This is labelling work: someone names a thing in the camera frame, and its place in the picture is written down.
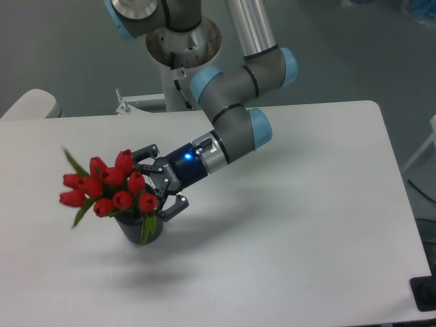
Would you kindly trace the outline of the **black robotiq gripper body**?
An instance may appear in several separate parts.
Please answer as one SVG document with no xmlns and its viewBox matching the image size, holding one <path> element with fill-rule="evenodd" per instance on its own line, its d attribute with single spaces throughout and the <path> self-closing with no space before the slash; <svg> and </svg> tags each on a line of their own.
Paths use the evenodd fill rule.
<svg viewBox="0 0 436 327">
<path fill-rule="evenodd" d="M 153 182 L 157 196 L 163 200 L 208 176 L 208 172 L 192 143 L 158 157 L 154 163 L 143 165 L 141 172 Z"/>
</svg>

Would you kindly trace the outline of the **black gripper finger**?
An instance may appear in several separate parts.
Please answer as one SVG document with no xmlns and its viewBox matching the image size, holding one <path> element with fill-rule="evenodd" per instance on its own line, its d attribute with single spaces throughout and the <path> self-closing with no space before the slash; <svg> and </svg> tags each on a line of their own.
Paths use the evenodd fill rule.
<svg viewBox="0 0 436 327">
<path fill-rule="evenodd" d="M 165 210 L 158 211 L 157 217 L 161 219 L 163 222 L 168 222 L 169 220 L 177 216 L 179 213 L 181 213 L 183 210 L 185 210 L 188 206 L 189 206 L 188 199 L 181 194 L 177 194 L 175 195 L 174 204 Z"/>
<path fill-rule="evenodd" d="M 132 153 L 132 158 L 134 162 L 134 170 L 161 170 L 159 166 L 153 164 L 141 163 L 145 159 L 157 159 L 159 154 L 159 149 L 156 144 L 148 145 Z"/>
</svg>

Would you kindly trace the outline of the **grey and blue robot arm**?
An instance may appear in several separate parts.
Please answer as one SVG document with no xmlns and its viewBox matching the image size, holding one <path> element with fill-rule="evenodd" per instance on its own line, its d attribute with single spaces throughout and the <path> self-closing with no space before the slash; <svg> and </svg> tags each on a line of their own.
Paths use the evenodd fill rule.
<svg viewBox="0 0 436 327">
<path fill-rule="evenodd" d="M 244 64 L 223 73 L 212 66 L 221 46 L 215 24 L 202 14 L 200 1 L 106 1 L 121 37 L 146 37 L 149 54 L 169 68 L 166 78 L 181 96 L 182 108 L 201 109 L 210 132 L 160 157 L 146 147 L 134 153 L 156 188 L 157 216 L 168 221 L 187 208 L 182 190 L 270 141 L 272 128 L 259 109 L 246 103 L 293 82 L 298 65 L 273 35 L 263 1 L 227 1 Z"/>
</svg>

